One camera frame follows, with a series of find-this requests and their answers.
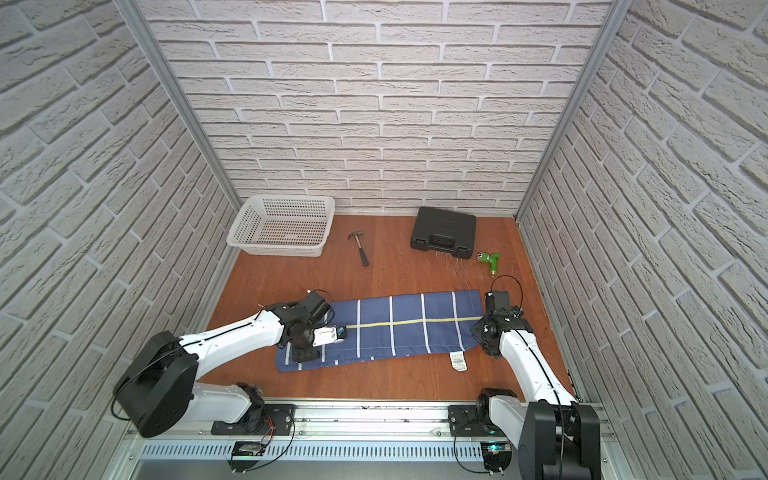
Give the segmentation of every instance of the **blue towel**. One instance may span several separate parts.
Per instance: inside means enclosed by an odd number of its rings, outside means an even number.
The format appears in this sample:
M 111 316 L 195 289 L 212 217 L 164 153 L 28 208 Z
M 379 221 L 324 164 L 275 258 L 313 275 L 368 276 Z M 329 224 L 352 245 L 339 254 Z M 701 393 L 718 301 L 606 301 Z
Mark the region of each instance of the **blue towel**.
M 478 345 L 469 332 L 482 317 L 477 290 L 384 296 L 332 305 L 336 311 L 332 324 L 349 327 L 346 340 L 321 346 L 319 359 L 302 364 L 291 359 L 290 344 L 278 349 L 278 372 L 458 352 Z

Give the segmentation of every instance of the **wooden floor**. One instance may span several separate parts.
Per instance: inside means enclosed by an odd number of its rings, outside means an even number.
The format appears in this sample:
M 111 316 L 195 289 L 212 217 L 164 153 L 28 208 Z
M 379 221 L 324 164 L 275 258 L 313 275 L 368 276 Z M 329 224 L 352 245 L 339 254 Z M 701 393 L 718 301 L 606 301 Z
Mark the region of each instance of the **wooden floor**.
M 333 300 L 405 295 L 451 290 L 488 291 L 488 264 L 459 260 L 447 253 L 410 247 L 413 217 L 347 217 L 333 219 L 323 255 L 317 258 L 253 257 L 241 252 L 221 295 L 209 328 L 253 315 L 259 303 L 269 305 L 303 298 L 323 289 Z M 362 246 L 370 266 L 362 266 L 354 239 L 363 230 Z M 478 218 L 475 252 L 500 253 L 499 274 L 516 276 L 524 292 L 525 318 L 533 325 L 541 351 L 563 385 L 570 381 L 551 331 L 544 305 L 513 219 Z M 509 278 L 496 282 L 516 303 L 520 291 Z M 474 400 L 483 387 L 520 389 L 503 359 L 479 347 L 465 353 L 468 370 L 457 372 L 447 354 L 387 359 L 303 372 L 278 373 L 273 346 L 259 349 L 215 369 L 202 381 L 220 385 L 256 384 L 269 397 L 316 397 L 398 400 Z

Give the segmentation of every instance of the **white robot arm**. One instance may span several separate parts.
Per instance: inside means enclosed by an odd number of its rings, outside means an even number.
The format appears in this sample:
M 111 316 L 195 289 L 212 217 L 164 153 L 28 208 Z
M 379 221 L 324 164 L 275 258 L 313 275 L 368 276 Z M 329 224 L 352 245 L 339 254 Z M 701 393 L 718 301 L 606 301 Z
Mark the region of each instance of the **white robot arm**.
M 300 302 L 276 303 L 207 332 L 179 338 L 158 333 L 115 385 L 114 400 L 144 437 L 159 435 L 177 422 L 252 422 L 264 405 L 253 388 L 197 380 L 239 356 L 275 344 L 290 344 L 294 362 L 314 360 L 318 346 L 346 338 L 346 327 L 327 326 L 332 319 L 333 309 L 312 291 Z
M 472 335 L 486 354 L 509 362 L 528 404 L 509 390 L 483 389 L 475 412 L 478 426 L 504 432 L 518 450 L 524 480 L 598 479 L 598 416 L 563 387 L 522 315 L 519 307 L 510 306 L 508 293 L 485 294 L 485 316 L 472 327 Z

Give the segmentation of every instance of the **white plastic basket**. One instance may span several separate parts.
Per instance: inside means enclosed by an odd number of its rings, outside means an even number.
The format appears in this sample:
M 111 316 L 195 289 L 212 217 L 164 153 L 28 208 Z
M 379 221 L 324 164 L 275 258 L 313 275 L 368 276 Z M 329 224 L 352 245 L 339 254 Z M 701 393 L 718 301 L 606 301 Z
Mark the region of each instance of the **white plastic basket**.
M 319 257 L 336 202 L 309 195 L 254 195 L 237 213 L 227 243 L 251 255 Z

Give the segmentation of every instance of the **black cable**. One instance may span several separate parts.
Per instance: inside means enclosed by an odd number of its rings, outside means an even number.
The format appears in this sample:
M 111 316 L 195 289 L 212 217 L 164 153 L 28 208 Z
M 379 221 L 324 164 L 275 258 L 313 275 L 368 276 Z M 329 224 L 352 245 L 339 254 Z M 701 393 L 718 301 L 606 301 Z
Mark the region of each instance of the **black cable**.
M 336 311 L 331 306 L 331 303 L 333 303 L 333 297 L 331 296 L 330 293 L 326 292 L 322 288 L 315 288 L 314 290 L 310 290 L 310 293 L 312 293 L 312 292 L 323 292 L 323 293 L 325 293 L 328 296 L 328 300 L 326 300 L 326 303 L 328 303 L 328 310 L 329 310 L 329 312 L 328 312 L 328 315 L 326 317 L 326 321 L 323 322 L 323 323 L 317 323 L 317 325 L 315 325 L 318 328 L 322 327 L 322 326 L 328 326 L 333 321 L 333 318 L 336 316 Z
M 218 336 L 222 336 L 224 333 L 233 332 L 233 331 L 235 331 L 235 330 L 237 330 L 237 329 L 241 329 L 241 328 L 243 328 L 243 327 L 245 327 L 245 326 L 251 326 L 251 325 L 253 325 L 253 322 L 251 322 L 251 323 L 244 323 L 243 325 L 238 325 L 238 326 L 235 326 L 235 327 L 233 327 L 233 328 L 230 328 L 229 330 L 225 330 L 225 331 L 223 331 L 223 332 L 219 332 L 219 333 L 217 333 L 216 335 L 207 336 L 207 337 L 205 337 L 204 339 L 199 339 L 198 341 L 196 341 L 196 342 L 192 342 L 192 343 L 188 343 L 187 345 L 193 345 L 193 344 L 195 344 L 195 343 L 201 343 L 201 342 L 203 342 L 203 341 L 204 341 L 204 342 L 207 342 L 208 340 L 213 340 L 213 339 L 215 339 L 215 338 L 216 338 L 216 337 L 218 337 Z
M 161 356 L 158 356 L 156 359 L 154 359 L 151 362 L 149 362 L 147 364 L 147 366 L 145 366 L 143 369 L 139 370 L 139 373 L 137 373 L 136 375 L 134 375 L 131 378 L 129 378 L 128 380 L 126 380 L 125 383 L 123 383 L 120 386 L 120 388 L 117 390 L 117 392 L 114 393 L 114 396 L 112 397 L 112 403 L 111 403 L 111 405 L 109 407 L 109 411 L 111 412 L 112 416 L 115 417 L 118 420 L 128 420 L 128 421 L 130 421 L 131 419 L 128 419 L 128 418 L 125 418 L 125 417 L 121 417 L 117 413 L 114 412 L 114 403 L 118 400 L 118 396 L 120 396 L 120 394 L 122 393 L 123 389 L 125 389 L 125 387 L 127 387 L 131 382 L 133 382 L 135 379 L 137 379 L 139 377 L 139 375 L 141 375 L 142 373 L 144 373 L 147 370 L 149 370 L 149 368 L 151 366 L 153 366 L 155 363 L 160 362 L 162 359 L 165 359 L 165 358 L 173 355 L 174 353 L 176 353 L 179 350 L 183 349 L 185 346 L 194 345 L 195 343 L 202 343 L 202 340 L 197 340 L 195 342 L 190 342 L 190 343 L 186 343 L 184 345 L 179 345 L 178 347 L 176 347 L 175 349 L 171 350 L 170 352 L 167 352 L 167 353 L 165 353 L 165 354 L 163 354 Z
M 245 422 L 243 425 L 250 425 L 251 423 L 261 422 L 258 426 L 253 427 L 252 429 L 245 428 L 246 433 L 256 433 L 259 430 L 261 430 L 261 427 L 263 427 L 264 423 L 266 422 L 266 418 L 267 417 L 263 417 L 261 419 L 253 419 L 253 420 L 248 420 L 247 422 Z
M 291 429 L 290 442 L 288 442 L 288 446 L 286 446 L 285 450 L 283 450 L 277 457 L 273 458 L 272 460 L 269 460 L 264 465 L 257 465 L 257 466 L 251 467 L 251 468 L 247 468 L 247 469 L 243 470 L 243 473 L 251 472 L 253 470 L 258 470 L 259 468 L 264 468 L 267 465 L 276 462 L 278 459 L 280 459 L 280 457 L 282 457 L 283 455 L 285 455 L 286 452 L 288 452 L 288 449 L 290 448 L 291 444 L 293 443 L 293 437 L 296 435 L 296 421 L 293 419 L 293 415 L 291 415 L 290 412 L 286 412 L 285 410 L 277 410 L 277 411 L 278 412 L 283 412 L 283 413 L 285 413 L 286 415 L 288 415 L 290 417 L 291 426 L 293 428 Z
M 460 426 L 458 429 L 456 429 L 456 436 L 453 437 L 453 458 L 456 459 L 456 463 L 458 463 L 458 466 L 462 467 L 464 470 L 466 470 L 469 473 L 478 473 L 480 475 L 484 473 L 490 472 L 490 470 L 484 470 L 483 472 L 478 472 L 477 470 L 470 470 L 469 468 L 466 468 L 462 463 L 458 460 L 458 452 L 456 451 L 456 439 L 458 438 L 458 433 L 464 429 L 467 425 L 471 423 L 477 423 L 477 420 L 470 420 L 466 422 L 464 425 Z
M 547 375 L 547 370 L 545 370 L 544 365 L 541 364 L 541 360 L 538 359 L 538 356 L 528 345 L 528 342 L 525 341 L 525 338 L 522 334 L 520 334 L 519 330 L 515 330 L 515 332 L 520 337 L 520 340 L 522 340 L 525 346 L 528 348 L 528 351 L 531 353 L 531 355 L 533 355 L 533 358 L 536 359 L 536 363 L 538 363 L 541 371 L 544 372 L 544 376 L 547 378 L 549 386 L 552 387 L 552 393 L 554 393 L 554 397 L 558 401 L 558 410 L 560 411 L 560 473 L 558 474 L 558 480 L 563 480 L 563 448 L 565 447 L 565 418 L 563 418 L 563 405 L 560 403 L 560 396 L 558 395 L 558 391 L 552 384 L 552 380 L 550 380 L 549 375 Z
M 518 283 L 518 286 L 520 287 L 520 304 L 518 305 L 520 308 L 523 307 L 523 286 L 520 284 L 520 280 L 514 278 L 512 275 L 499 275 L 496 278 L 493 279 L 491 282 L 491 291 L 493 291 L 493 284 L 496 283 L 496 280 L 500 278 L 504 278 L 505 276 L 508 276 L 509 278 L 513 279 L 515 282 Z

